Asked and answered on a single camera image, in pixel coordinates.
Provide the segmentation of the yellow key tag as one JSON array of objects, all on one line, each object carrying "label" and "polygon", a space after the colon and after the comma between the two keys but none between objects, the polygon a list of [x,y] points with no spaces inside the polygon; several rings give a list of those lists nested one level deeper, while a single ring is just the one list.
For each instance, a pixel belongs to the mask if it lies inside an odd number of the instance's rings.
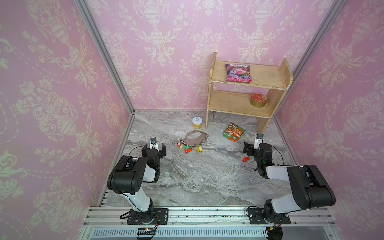
[{"label": "yellow key tag", "polygon": [[203,150],[203,147],[202,146],[198,146],[197,147],[197,152],[198,153],[202,153],[204,150]]}]

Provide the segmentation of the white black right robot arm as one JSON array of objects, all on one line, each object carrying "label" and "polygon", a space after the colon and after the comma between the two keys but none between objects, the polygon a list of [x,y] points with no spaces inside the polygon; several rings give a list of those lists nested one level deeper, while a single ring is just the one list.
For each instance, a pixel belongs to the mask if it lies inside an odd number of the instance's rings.
[{"label": "white black right robot arm", "polygon": [[245,142],[243,149],[256,161],[256,172],[262,178],[286,181],[291,187],[289,194],[265,202],[262,216],[267,223],[280,223],[291,212],[335,205],[336,196],[317,166],[276,165],[272,148],[266,143],[256,147]]}]

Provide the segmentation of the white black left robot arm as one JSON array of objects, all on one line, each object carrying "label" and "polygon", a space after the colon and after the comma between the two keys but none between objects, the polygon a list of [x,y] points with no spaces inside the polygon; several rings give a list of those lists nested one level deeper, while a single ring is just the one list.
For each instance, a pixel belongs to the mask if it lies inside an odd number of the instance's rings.
[{"label": "white black left robot arm", "polygon": [[166,225],[169,209],[155,208],[153,200],[142,188],[142,183],[157,183],[160,177],[160,160],[167,155],[167,147],[150,144],[142,147],[141,157],[122,156],[107,180],[107,187],[123,196],[131,209],[122,214],[128,225]]}]

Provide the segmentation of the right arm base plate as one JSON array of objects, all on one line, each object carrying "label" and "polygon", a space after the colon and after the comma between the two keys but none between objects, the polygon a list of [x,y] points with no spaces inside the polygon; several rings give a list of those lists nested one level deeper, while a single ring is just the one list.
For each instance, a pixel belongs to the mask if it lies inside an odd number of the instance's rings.
[{"label": "right arm base plate", "polygon": [[289,225],[291,220],[288,214],[276,214],[273,211],[264,210],[257,206],[248,207],[245,210],[251,225]]}]

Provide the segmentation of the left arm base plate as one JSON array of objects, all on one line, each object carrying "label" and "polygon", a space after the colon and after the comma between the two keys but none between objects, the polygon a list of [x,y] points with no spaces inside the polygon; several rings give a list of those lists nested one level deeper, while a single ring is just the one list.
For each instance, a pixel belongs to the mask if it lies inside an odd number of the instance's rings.
[{"label": "left arm base plate", "polygon": [[147,212],[130,210],[127,212],[127,225],[166,225],[169,209],[155,208]]}]

